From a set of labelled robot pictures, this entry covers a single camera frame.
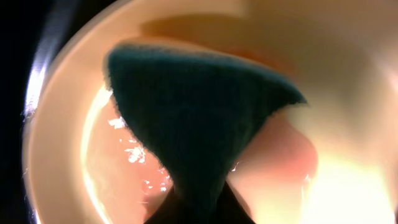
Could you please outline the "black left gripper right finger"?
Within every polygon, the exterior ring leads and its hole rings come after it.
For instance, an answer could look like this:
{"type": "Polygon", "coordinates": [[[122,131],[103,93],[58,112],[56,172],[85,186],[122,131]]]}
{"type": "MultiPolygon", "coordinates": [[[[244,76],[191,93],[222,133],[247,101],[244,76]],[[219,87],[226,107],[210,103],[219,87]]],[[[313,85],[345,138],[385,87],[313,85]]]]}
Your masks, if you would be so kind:
{"type": "Polygon", "coordinates": [[[217,201],[217,222],[219,224],[254,224],[227,182],[224,183],[217,201]]]}

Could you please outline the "green yellow sponge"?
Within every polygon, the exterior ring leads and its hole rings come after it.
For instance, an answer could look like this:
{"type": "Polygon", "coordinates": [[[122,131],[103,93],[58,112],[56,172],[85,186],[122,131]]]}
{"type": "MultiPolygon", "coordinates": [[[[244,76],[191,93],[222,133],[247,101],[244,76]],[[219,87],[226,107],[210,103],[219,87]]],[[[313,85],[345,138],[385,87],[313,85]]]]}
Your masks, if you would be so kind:
{"type": "Polygon", "coordinates": [[[306,102],[277,72],[232,55],[121,44],[106,68],[120,115],[167,169],[192,223],[214,214],[230,168],[268,118],[306,102]]]}

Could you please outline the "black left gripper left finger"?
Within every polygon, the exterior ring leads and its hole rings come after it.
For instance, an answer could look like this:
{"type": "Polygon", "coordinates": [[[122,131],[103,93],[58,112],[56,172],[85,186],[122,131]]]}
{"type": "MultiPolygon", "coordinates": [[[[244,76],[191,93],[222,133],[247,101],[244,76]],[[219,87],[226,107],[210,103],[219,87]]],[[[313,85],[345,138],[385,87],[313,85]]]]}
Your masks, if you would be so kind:
{"type": "Polygon", "coordinates": [[[172,187],[160,207],[144,224],[184,224],[185,207],[172,187]]]}

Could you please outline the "yellow plate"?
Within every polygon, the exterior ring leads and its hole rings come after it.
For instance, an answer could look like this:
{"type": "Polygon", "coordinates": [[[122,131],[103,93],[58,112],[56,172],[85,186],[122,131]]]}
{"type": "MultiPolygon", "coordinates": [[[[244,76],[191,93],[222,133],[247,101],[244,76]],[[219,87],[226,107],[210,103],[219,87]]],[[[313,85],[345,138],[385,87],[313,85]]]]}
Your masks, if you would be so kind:
{"type": "Polygon", "coordinates": [[[172,181],[114,110],[102,63],[124,39],[166,37],[285,72],[309,100],[272,120],[228,180],[256,223],[393,223],[397,2],[116,1],[30,82],[32,221],[143,223],[172,181]]]}

